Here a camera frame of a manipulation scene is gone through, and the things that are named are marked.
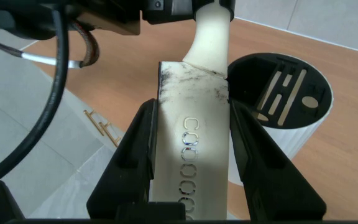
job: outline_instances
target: black cable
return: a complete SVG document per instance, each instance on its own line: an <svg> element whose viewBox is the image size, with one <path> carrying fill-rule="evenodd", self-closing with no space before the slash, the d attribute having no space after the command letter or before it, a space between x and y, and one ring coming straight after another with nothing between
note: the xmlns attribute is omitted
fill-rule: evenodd
<svg viewBox="0 0 358 224"><path fill-rule="evenodd" d="M23 53L21 50L14 49L13 47L9 47L1 43L0 43L0 50L3 50L6 53L13 55L15 57L22 57L22 53Z"/></svg>
<svg viewBox="0 0 358 224"><path fill-rule="evenodd" d="M84 39L86 45L86 52L84 59L80 62L80 67L87 67L93 65L98 61L100 50L99 45L92 33L86 29L84 29L80 23L76 20L72 20L70 22L72 28L74 28ZM0 50L13 55L15 57L22 57L23 51L14 49L13 47L6 46L0 43Z"/></svg>
<svg viewBox="0 0 358 224"><path fill-rule="evenodd" d="M55 79L52 83L52 89L49 94L47 104L42 111L30 133L23 141L11 152L2 162L0 162L0 179L15 168L21 160L37 144L44 132L47 130L63 96L66 84L68 70L68 31L67 20L64 10L52 11L53 21L56 27L57 35L57 64L55 69Z"/></svg>

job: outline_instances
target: black bracket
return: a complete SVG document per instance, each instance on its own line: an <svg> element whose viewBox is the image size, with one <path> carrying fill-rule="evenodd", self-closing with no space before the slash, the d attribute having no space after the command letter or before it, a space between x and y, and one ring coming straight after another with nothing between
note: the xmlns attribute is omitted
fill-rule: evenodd
<svg viewBox="0 0 358 224"><path fill-rule="evenodd" d="M143 20L150 24L195 20L197 10L213 2L214 0L145 0L142 8ZM232 21L236 0L219 0L219 3L230 11Z"/></svg>
<svg viewBox="0 0 358 224"><path fill-rule="evenodd" d="M321 220L326 204L246 105L231 100L230 129L252 221Z"/></svg>

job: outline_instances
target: black residue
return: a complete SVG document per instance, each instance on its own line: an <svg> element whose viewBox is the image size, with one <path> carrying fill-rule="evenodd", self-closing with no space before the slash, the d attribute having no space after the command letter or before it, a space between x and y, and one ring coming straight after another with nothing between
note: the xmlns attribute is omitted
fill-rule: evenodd
<svg viewBox="0 0 358 224"><path fill-rule="evenodd" d="M161 95L163 92L165 92L165 91L166 91L166 89L160 88L160 95Z"/></svg>
<svg viewBox="0 0 358 224"><path fill-rule="evenodd" d="M225 95L221 93L221 91L217 88L214 89L215 90L215 97L218 100L223 100L225 98Z"/></svg>
<svg viewBox="0 0 358 224"><path fill-rule="evenodd" d="M165 69L164 71L162 71L161 75L160 75L160 86L164 86L167 83L167 80L169 78L171 78L171 76L172 76L172 73L169 72L168 69Z"/></svg>
<svg viewBox="0 0 358 224"><path fill-rule="evenodd" d="M190 77L190 78L184 78L184 79L181 79L179 82L190 81L190 80L193 80L193 79L194 79L193 77Z"/></svg>
<svg viewBox="0 0 358 224"><path fill-rule="evenodd" d="M164 104L165 102L167 102L168 99L167 98L159 98L158 102L160 103L160 105Z"/></svg>

